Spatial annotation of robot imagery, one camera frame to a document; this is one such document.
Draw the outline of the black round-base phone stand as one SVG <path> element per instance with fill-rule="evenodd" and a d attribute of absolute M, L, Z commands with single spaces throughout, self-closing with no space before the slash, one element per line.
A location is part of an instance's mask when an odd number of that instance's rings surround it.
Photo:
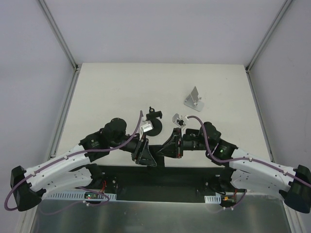
<path fill-rule="evenodd" d="M 151 121 L 152 125 L 154 127 L 153 130 L 144 133 L 144 134 L 140 134 L 141 138 L 143 136 L 157 136 L 161 133 L 162 131 L 162 123 L 161 120 L 162 119 L 162 112 L 161 111 L 156 111 L 153 107 L 149 107 L 149 113 L 146 115 L 145 119 L 143 121 Z"/>

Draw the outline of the black smartphone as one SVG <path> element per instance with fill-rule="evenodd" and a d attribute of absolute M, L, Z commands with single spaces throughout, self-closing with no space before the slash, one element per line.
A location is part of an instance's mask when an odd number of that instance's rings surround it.
<path fill-rule="evenodd" d="M 154 160 L 156 162 L 156 166 L 158 168 L 165 167 L 164 155 L 161 152 L 162 148 L 163 148 L 162 145 L 150 145 L 149 146 L 149 151 L 150 151 L 152 157 L 154 158 Z"/>

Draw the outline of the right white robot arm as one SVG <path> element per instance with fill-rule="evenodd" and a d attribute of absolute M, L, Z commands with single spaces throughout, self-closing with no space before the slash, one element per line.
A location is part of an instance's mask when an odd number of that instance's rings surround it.
<path fill-rule="evenodd" d="M 214 164 L 224 166 L 218 178 L 223 191 L 235 189 L 263 192 L 301 213 L 311 211 L 311 171 L 303 165 L 284 166 L 260 159 L 221 138 L 211 122 L 200 129 L 175 128 L 157 156 L 181 158 L 184 151 L 204 151 Z"/>

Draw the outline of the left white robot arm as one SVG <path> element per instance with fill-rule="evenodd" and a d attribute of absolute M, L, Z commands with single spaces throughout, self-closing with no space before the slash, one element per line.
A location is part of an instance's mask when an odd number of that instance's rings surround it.
<path fill-rule="evenodd" d="M 107 156 L 111 151 L 130 147 L 135 152 L 137 144 L 155 126 L 151 120 L 138 120 L 131 135 L 126 134 L 126 122 L 114 118 L 97 132 L 89 134 L 63 155 L 42 164 L 11 171 L 11 191 L 4 202 L 7 211 L 30 210 L 42 200 L 58 191 L 90 186 L 99 188 L 103 183 L 102 173 L 94 161 Z"/>

